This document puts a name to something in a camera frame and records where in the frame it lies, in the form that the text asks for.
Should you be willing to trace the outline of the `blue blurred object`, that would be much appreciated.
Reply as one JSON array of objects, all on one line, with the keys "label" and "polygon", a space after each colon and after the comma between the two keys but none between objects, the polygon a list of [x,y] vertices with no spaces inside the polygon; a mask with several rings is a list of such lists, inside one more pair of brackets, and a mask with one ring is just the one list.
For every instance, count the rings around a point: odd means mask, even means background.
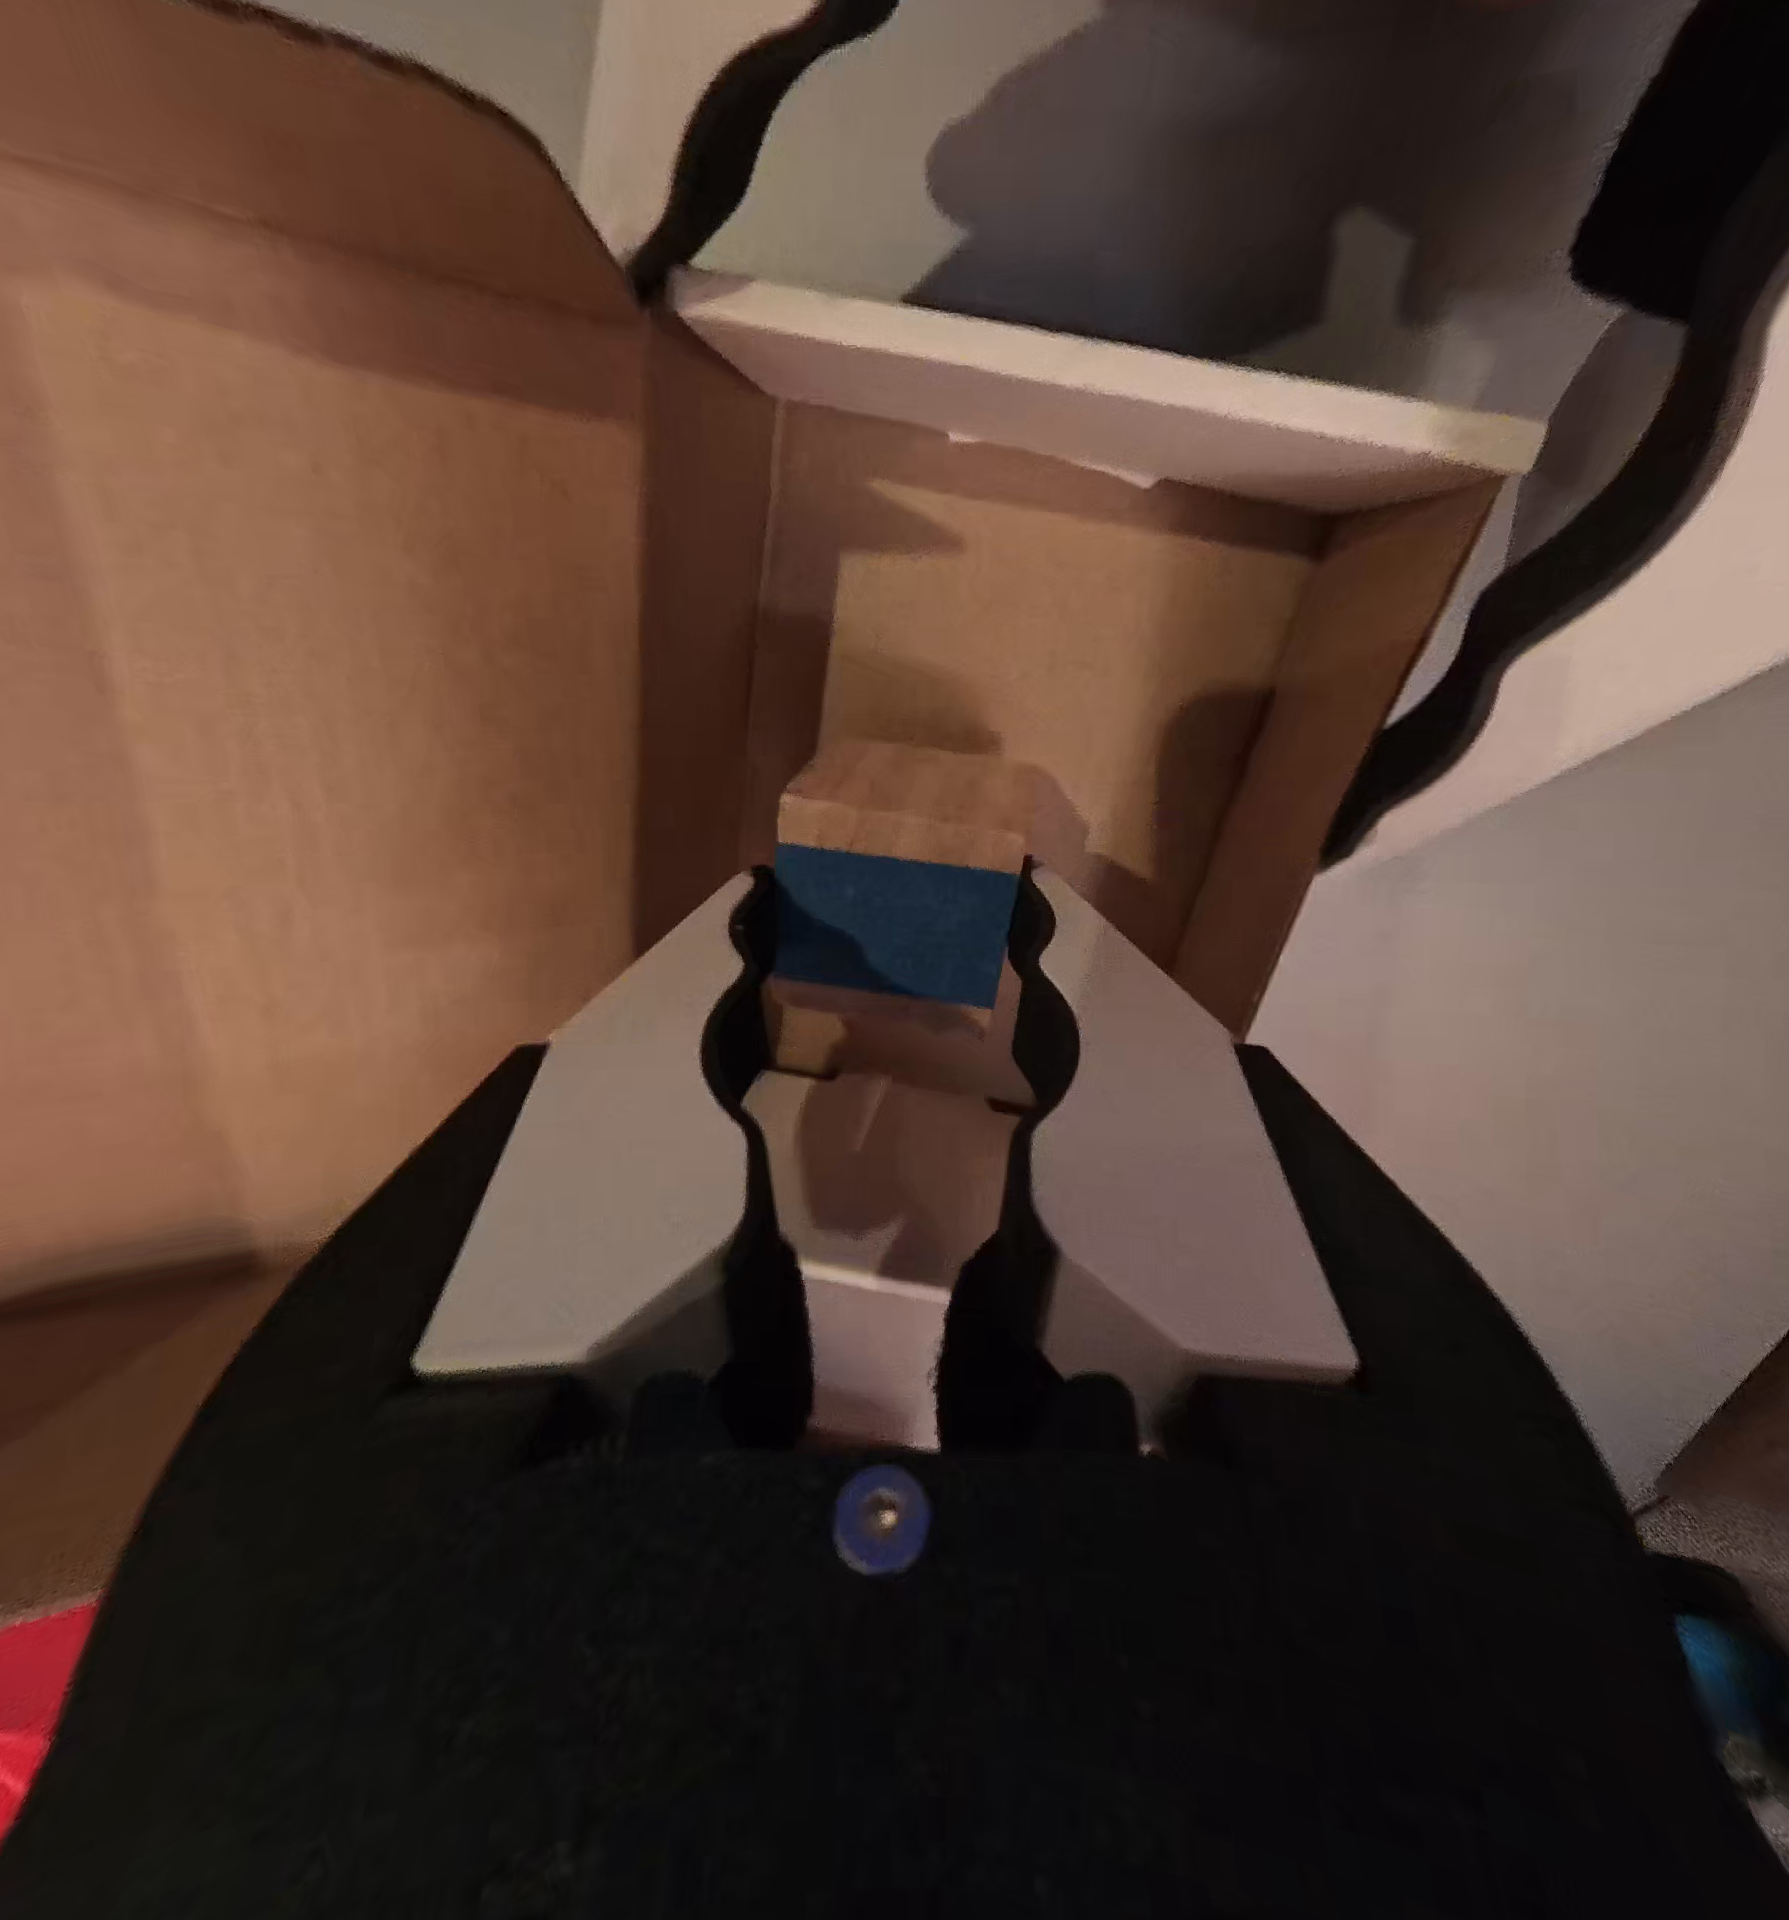
[{"label": "blue blurred object", "polygon": [[1649,1552],[1721,1767],[1789,1869],[1789,1647],[1731,1572]]}]

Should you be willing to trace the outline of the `cardboard mailer box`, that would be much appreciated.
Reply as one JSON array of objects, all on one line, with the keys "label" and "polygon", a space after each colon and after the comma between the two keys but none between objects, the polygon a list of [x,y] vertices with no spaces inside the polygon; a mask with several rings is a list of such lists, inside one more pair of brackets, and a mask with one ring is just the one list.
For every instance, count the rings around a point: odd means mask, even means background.
[{"label": "cardboard mailer box", "polygon": [[1545,426],[673,270],[271,13],[0,4],[0,1283],[327,1227],[499,1041],[708,1018],[832,739],[1066,793],[1048,973],[1216,1167],[1361,748]]}]

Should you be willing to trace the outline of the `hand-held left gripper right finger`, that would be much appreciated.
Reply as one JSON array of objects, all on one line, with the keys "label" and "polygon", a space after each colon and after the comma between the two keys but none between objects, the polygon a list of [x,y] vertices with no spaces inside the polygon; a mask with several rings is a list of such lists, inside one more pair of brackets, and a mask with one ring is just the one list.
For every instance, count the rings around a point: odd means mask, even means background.
[{"label": "hand-held left gripper right finger", "polygon": [[1359,1355],[1225,1028],[1038,862],[1008,956],[1030,1099],[950,1291],[941,1451],[1163,1453],[1205,1382],[1352,1384]]}]

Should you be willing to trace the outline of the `wooden cube blue face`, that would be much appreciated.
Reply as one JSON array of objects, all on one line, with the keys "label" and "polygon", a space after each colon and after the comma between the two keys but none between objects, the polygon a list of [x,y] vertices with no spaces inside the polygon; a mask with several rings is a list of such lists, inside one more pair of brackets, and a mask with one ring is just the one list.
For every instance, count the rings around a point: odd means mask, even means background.
[{"label": "wooden cube blue face", "polygon": [[1008,1096],[995,1032],[1038,809],[1038,770],[1003,755],[820,748],[777,812],[777,1065]]}]

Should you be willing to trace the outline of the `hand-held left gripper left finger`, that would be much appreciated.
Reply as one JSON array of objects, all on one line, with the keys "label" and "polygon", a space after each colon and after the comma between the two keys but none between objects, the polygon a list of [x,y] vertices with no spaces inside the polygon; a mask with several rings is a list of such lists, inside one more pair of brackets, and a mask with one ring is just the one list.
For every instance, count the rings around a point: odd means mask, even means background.
[{"label": "hand-held left gripper left finger", "polygon": [[552,1034],[416,1379],[571,1379],[624,1408],[686,1371],[739,1446],[803,1438],[808,1294],[746,1109],[777,930],[773,870],[739,871]]}]

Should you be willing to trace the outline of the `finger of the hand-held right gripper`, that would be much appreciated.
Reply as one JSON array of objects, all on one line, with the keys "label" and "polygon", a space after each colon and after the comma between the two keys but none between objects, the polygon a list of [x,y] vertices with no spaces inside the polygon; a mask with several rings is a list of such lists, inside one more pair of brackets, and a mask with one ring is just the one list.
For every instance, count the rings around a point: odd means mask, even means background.
[{"label": "finger of the hand-held right gripper", "polygon": [[893,1],[619,1],[594,47],[594,229],[664,299],[733,218],[786,95]]},{"label": "finger of the hand-held right gripper", "polygon": [[1321,863],[1412,853],[1789,662],[1789,205],[1731,217],[1625,462],[1478,595]]}]

